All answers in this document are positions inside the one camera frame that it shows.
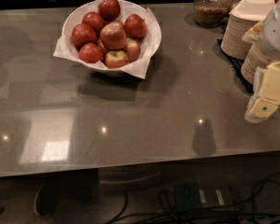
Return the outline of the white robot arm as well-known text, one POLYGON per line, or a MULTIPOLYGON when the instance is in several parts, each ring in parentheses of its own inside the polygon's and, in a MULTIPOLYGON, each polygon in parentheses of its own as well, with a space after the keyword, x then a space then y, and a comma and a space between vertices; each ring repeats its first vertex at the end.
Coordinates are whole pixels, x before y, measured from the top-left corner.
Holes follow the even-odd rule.
POLYGON ((280 0, 263 22, 259 47, 272 62, 258 67, 254 75, 254 93, 245 112, 245 119, 252 123, 268 119, 280 106, 280 0))

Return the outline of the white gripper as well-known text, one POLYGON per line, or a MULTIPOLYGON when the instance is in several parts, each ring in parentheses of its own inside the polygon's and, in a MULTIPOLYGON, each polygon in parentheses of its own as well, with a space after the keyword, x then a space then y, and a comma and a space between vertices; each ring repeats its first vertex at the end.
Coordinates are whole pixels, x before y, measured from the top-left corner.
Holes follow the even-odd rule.
POLYGON ((258 67, 254 76, 254 93, 247 105, 245 120, 260 123, 267 120, 280 105, 280 61, 258 67))

